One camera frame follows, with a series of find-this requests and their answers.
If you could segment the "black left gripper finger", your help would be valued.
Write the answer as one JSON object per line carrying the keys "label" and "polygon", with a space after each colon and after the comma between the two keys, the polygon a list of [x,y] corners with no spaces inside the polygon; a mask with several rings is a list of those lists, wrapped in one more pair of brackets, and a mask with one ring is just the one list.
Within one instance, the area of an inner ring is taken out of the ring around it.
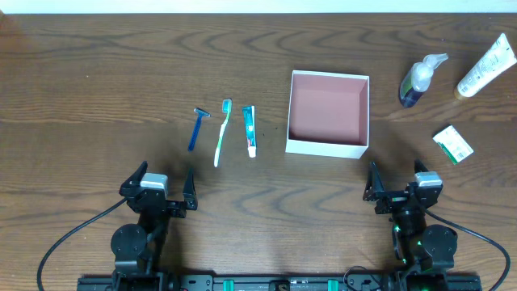
{"label": "black left gripper finger", "polygon": [[142,162],[141,165],[121,184],[121,191],[132,191],[139,188],[143,176],[146,174],[148,163]]}
{"label": "black left gripper finger", "polygon": [[194,184],[194,173],[190,168],[183,186],[183,197],[186,202],[196,202],[196,192]]}

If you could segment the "white green soap packet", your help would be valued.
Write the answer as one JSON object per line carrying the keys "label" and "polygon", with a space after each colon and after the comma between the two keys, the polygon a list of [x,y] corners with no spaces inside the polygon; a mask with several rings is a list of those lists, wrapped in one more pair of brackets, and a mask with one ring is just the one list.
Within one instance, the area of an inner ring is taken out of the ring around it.
{"label": "white green soap packet", "polygon": [[452,125],[434,135],[433,141],[440,146],[454,165],[457,165],[474,153],[473,148]]}

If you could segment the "blue disposable razor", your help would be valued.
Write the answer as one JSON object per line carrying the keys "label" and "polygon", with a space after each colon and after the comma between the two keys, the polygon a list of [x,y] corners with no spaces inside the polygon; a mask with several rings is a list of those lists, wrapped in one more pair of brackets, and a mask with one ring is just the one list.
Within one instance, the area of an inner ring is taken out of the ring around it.
{"label": "blue disposable razor", "polygon": [[201,108],[195,108],[194,113],[196,113],[198,117],[195,123],[195,127],[192,131],[191,140],[187,148],[188,151],[193,151],[195,149],[195,143],[200,132],[200,127],[202,125],[203,118],[209,118],[211,116],[209,112],[206,112]]}

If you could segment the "clear pump bottle dark liquid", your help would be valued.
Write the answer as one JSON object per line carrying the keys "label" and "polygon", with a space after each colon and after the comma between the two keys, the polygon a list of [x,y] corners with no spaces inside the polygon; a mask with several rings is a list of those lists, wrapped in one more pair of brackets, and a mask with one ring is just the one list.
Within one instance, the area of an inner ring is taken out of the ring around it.
{"label": "clear pump bottle dark liquid", "polygon": [[446,53],[430,54],[414,63],[399,86],[399,101],[404,108],[412,108],[431,84],[435,70],[448,59]]}

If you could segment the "green and white toothbrush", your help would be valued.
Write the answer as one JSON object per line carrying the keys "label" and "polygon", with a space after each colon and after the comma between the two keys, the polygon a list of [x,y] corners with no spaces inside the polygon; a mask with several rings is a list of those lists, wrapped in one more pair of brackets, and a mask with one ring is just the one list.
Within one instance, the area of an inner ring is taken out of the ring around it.
{"label": "green and white toothbrush", "polygon": [[225,120],[221,124],[220,132],[219,132],[218,142],[216,145],[216,150],[215,150],[214,160],[213,160],[214,167],[219,166],[222,143],[223,143],[226,127],[227,127],[227,125],[229,123],[229,119],[231,117],[232,108],[233,108],[233,101],[231,99],[224,99],[223,104],[222,104],[222,111],[225,114]]}

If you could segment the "teal toothpaste tube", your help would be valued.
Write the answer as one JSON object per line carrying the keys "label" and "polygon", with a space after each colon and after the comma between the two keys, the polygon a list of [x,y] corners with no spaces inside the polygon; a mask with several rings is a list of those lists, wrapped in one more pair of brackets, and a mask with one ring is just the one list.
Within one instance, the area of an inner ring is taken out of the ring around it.
{"label": "teal toothpaste tube", "polygon": [[255,106],[246,106],[242,108],[244,124],[246,130],[246,144],[248,155],[255,158],[257,154],[256,134],[255,134]]}

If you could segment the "white cream tube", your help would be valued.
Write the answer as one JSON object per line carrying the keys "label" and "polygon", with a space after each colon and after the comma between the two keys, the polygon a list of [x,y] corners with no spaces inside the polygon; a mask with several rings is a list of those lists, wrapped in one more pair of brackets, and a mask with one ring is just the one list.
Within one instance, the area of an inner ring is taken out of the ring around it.
{"label": "white cream tube", "polygon": [[506,34],[502,33],[474,67],[460,80],[454,90],[455,97],[459,100],[473,97],[515,64],[516,55]]}

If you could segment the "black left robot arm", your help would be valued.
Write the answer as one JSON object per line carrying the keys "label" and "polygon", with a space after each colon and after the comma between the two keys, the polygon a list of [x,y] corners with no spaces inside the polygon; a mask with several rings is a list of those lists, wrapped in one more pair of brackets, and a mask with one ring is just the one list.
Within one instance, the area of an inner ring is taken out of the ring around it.
{"label": "black left robot arm", "polygon": [[115,255],[111,290],[178,290],[176,275],[159,268],[170,219],[196,211],[194,173],[187,172],[182,200],[168,199],[168,177],[147,171],[143,162],[120,186],[119,194],[139,215],[138,223],[121,226],[111,237]]}

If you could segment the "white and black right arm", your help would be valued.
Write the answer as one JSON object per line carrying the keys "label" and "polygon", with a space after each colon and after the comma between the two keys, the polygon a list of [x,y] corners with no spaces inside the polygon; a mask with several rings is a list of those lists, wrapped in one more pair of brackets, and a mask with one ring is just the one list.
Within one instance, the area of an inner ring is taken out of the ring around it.
{"label": "white and black right arm", "polygon": [[369,164],[363,200],[376,204],[376,214],[391,216],[393,249],[404,264],[381,277],[381,290],[452,289],[447,270],[454,267],[457,232],[426,221],[442,190],[439,175],[420,161],[414,162],[414,180],[402,190],[385,189],[376,164]]}

